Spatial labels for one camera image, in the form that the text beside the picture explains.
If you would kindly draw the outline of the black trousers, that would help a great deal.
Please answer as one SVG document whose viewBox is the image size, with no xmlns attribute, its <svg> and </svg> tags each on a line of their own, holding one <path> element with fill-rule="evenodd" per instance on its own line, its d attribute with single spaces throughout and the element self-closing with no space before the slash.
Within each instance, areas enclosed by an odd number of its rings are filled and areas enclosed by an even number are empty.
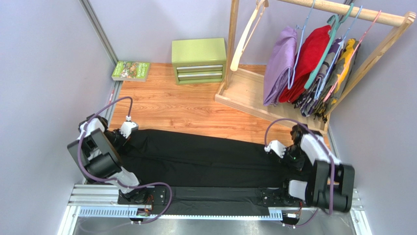
<svg viewBox="0 0 417 235">
<path fill-rule="evenodd" d="M 258 143 L 154 129 L 134 132 L 119 154 L 143 183 L 172 187 L 278 188 L 306 181 L 312 167 L 290 168 Z"/>
</svg>

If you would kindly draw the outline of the cream plastic hanger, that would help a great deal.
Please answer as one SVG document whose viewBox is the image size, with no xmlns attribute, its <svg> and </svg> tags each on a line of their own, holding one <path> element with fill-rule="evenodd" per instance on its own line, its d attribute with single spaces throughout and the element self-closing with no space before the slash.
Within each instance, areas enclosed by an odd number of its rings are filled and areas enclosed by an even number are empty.
<svg viewBox="0 0 417 235">
<path fill-rule="evenodd" d="M 267 7 L 269 7 L 268 0 L 256 1 L 255 9 L 242 32 L 242 35 L 237 44 L 235 53 L 233 55 L 231 66 L 230 66 L 231 71 L 237 71 L 240 59 Z"/>
</svg>

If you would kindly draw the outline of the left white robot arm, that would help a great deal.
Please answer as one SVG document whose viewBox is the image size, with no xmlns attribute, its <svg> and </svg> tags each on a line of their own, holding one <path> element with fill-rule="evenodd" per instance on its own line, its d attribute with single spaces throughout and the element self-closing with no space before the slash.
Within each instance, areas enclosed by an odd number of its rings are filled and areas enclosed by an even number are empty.
<svg viewBox="0 0 417 235">
<path fill-rule="evenodd" d="M 89 116 L 79 124 L 80 137 L 67 145 L 67 149 L 89 183 L 96 183 L 86 174 L 104 179 L 104 183 L 118 187 L 120 198 L 135 204 L 144 204 L 149 200 L 145 189 L 137 189 L 141 181 L 132 172 L 123 167 L 120 153 L 130 140 L 131 135 L 138 131 L 138 125 L 131 117 L 119 129 L 108 130 L 108 121 L 101 116 Z"/>
</svg>

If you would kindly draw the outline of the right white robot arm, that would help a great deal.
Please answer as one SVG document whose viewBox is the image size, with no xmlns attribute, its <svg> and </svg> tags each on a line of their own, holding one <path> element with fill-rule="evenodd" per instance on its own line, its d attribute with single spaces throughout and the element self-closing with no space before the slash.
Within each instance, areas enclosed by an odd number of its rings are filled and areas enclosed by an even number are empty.
<svg viewBox="0 0 417 235">
<path fill-rule="evenodd" d="M 296 124 L 290 132 L 293 144 L 286 147 L 280 162 L 303 176 L 283 183 L 285 203 L 303 201 L 328 212 L 349 212 L 352 206 L 355 169 L 341 163 L 324 143 L 320 132 Z"/>
</svg>

